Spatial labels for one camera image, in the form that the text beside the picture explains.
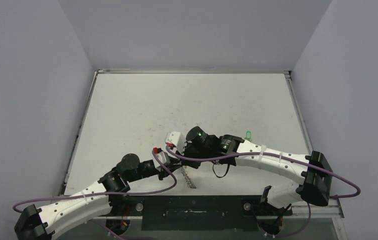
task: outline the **green object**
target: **green object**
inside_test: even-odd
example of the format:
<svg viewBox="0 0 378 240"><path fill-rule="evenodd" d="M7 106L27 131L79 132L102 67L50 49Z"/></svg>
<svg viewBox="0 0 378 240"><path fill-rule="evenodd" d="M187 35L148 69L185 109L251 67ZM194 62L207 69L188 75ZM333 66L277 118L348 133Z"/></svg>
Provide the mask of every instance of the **green object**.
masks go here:
<svg viewBox="0 0 378 240"><path fill-rule="evenodd" d="M251 141L251 131L246 131L245 139Z"/></svg>

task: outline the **silver chain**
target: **silver chain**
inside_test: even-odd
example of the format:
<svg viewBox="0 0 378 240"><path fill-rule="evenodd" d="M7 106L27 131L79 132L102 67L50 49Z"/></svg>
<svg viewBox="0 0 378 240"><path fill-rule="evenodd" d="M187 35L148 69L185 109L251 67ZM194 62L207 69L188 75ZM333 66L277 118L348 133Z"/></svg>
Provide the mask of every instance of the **silver chain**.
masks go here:
<svg viewBox="0 0 378 240"><path fill-rule="evenodd" d="M188 171L186 171L186 166L181 167L181 174L184 177L184 180L186 180L186 184L190 189L196 189L197 186L192 182L191 178L188 176Z"/></svg>

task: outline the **bolt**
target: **bolt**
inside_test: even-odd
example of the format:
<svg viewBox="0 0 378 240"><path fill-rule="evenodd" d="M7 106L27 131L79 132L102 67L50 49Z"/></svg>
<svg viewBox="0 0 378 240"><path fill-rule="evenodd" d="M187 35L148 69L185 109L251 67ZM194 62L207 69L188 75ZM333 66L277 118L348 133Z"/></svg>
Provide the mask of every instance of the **bolt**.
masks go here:
<svg viewBox="0 0 378 240"><path fill-rule="evenodd" d="M245 209L246 211L249 211L249 210L251 210L251 204L250 203L245 203L244 205L243 205L243 209Z"/></svg>
<svg viewBox="0 0 378 240"><path fill-rule="evenodd" d="M144 209L144 205L142 203L136 204L136 211L140 212Z"/></svg>

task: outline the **wall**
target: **wall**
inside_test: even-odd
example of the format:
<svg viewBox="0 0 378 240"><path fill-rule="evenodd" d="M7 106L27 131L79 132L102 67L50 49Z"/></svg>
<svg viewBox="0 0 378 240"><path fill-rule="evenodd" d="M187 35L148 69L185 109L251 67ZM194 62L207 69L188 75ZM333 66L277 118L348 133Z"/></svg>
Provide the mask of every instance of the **wall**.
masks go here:
<svg viewBox="0 0 378 240"><path fill-rule="evenodd" d="M0 0L0 240L14 203L58 192L93 74L56 0Z"/></svg>
<svg viewBox="0 0 378 240"><path fill-rule="evenodd" d="M333 0L292 78L313 147L362 188L341 200L348 236L378 239L378 1Z"/></svg>
<svg viewBox="0 0 378 240"><path fill-rule="evenodd" d="M295 66L331 0L59 0L97 69Z"/></svg>

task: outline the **white table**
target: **white table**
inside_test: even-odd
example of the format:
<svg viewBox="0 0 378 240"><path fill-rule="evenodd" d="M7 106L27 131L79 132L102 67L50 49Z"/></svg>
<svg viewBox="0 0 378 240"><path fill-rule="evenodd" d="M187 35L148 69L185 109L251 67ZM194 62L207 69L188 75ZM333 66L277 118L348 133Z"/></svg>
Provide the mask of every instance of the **white table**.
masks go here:
<svg viewBox="0 0 378 240"><path fill-rule="evenodd" d="M98 74L66 180L66 195L98 180L128 153L152 159L168 132L200 126L208 134L245 137L295 154L307 146L284 74L142 73ZM222 175L226 166L217 166ZM264 187L289 181L251 167L231 167L216 178L212 164L188 168L196 189L180 171L177 186L163 195L260 195ZM130 183L132 192L163 189L171 177Z"/></svg>

